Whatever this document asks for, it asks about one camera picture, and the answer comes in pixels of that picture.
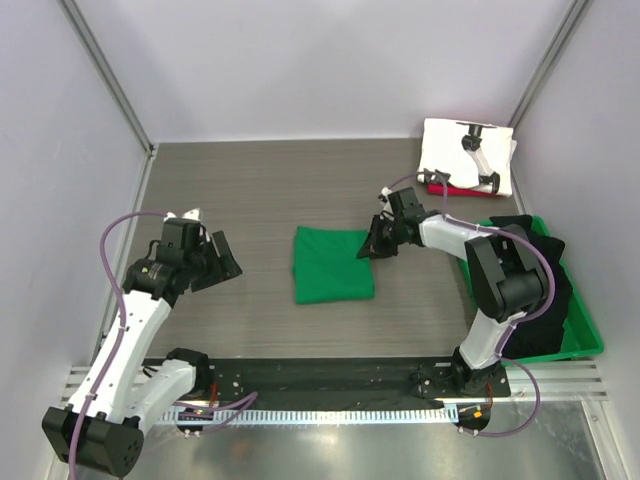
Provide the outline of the folded red t shirt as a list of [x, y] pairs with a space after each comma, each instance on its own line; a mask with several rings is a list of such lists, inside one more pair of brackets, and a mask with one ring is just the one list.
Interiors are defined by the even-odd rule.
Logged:
[[[442, 196], [444, 194], [444, 187], [441, 184], [428, 183], [426, 185], [426, 192], [429, 195]], [[485, 191], [479, 186], [475, 188], [458, 188], [453, 185], [447, 185], [447, 195], [457, 197], [486, 197], [486, 198], [499, 198], [499, 194], [494, 194], [491, 191]]]

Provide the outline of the folded white printed t shirt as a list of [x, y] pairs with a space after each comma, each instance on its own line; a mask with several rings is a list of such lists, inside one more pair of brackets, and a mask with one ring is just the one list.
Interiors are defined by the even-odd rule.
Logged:
[[511, 160], [517, 147], [510, 127], [453, 119], [427, 118], [417, 179], [494, 196], [512, 195]]

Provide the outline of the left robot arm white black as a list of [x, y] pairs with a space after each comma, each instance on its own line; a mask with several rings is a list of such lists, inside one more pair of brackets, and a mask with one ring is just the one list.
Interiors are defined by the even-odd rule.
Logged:
[[185, 348], [171, 351], [144, 385], [134, 385], [178, 298], [242, 273], [224, 233], [208, 232], [199, 209], [162, 218], [160, 238], [113, 284], [119, 316], [89, 372], [65, 406], [44, 414], [42, 429], [72, 479], [80, 467], [124, 478], [160, 416], [182, 397], [200, 399], [212, 389], [208, 356]]

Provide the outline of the aluminium corner post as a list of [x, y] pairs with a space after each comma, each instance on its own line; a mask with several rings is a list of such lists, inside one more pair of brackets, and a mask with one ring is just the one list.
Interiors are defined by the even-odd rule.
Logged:
[[147, 135], [124, 89], [118, 81], [105, 53], [99, 45], [81, 9], [74, 0], [59, 0], [58, 5], [66, 16], [90, 61], [113, 98], [116, 106], [131, 129], [147, 157], [154, 153], [154, 144]]
[[570, 2], [568, 10], [555, 30], [510, 117], [509, 126], [515, 131], [519, 129], [537, 97], [541, 94], [592, 4], [592, 0]]

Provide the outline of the left aluminium corner post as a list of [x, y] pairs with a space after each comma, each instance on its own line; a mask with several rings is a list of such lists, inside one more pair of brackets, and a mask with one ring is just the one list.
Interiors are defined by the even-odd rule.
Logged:
[[124, 89], [118, 81], [105, 53], [99, 45], [81, 9], [74, 0], [59, 0], [58, 5], [66, 16], [90, 61], [113, 98], [116, 106], [131, 129], [147, 157], [154, 153], [154, 144], [147, 135]]

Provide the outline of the right aluminium corner post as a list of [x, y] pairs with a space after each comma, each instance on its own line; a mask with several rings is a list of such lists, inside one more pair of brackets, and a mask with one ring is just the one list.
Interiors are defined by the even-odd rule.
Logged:
[[509, 126], [515, 131], [519, 129], [537, 97], [541, 94], [592, 4], [592, 0], [570, 2], [568, 10], [555, 30], [510, 117]]

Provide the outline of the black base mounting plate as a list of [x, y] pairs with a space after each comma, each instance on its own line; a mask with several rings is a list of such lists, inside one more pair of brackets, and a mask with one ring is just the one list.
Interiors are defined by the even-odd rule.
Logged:
[[400, 411], [453, 404], [459, 421], [468, 421], [473, 409], [488, 419], [491, 403], [511, 395], [502, 366], [478, 395], [455, 393], [450, 367], [447, 357], [214, 359], [208, 390], [191, 408], [170, 409], [203, 418], [229, 410]]

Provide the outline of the aluminium frame rail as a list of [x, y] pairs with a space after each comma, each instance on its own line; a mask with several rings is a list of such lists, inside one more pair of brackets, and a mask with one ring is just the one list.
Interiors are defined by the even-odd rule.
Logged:
[[[592, 359], [542, 362], [525, 367], [536, 380], [543, 402], [608, 400], [606, 387]], [[506, 376], [512, 400], [534, 400], [533, 384], [521, 368], [507, 366]]]

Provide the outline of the green t shirt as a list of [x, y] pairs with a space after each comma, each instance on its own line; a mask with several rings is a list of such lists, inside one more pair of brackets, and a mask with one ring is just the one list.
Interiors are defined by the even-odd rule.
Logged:
[[298, 226], [292, 262], [295, 303], [373, 299], [375, 281], [370, 260], [357, 258], [366, 237], [365, 230]]

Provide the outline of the black t shirt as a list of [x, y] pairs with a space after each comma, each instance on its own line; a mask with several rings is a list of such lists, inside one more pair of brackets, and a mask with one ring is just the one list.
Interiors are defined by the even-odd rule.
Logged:
[[489, 221], [495, 227], [511, 224], [522, 227], [529, 242], [550, 264], [556, 285], [555, 297], [549, 309], [539, 318], [521, 323], [507, 341], [502, 356], [521, 359], [559, 353], [564, 339], [564, 322], [573, 296], [573, 286], [561, 265], [565, 242], [535, 232], [530, 215], [493, 216]]

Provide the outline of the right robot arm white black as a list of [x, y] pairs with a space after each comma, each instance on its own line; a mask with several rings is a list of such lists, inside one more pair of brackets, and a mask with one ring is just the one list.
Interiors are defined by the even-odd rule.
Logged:
[[469, 333], [451, 356], [450, 381], [457, 394], [478, 395], [498, 367], [508, 338], [521, 320], [548, 308], [553, 271], [518, 225], [485, 227], [444, 212], [427, 211], [411, 187], [385, 187], [358, 259], [396, 256], [404, 244], [436, 249], [467, 263], [477, 307]]

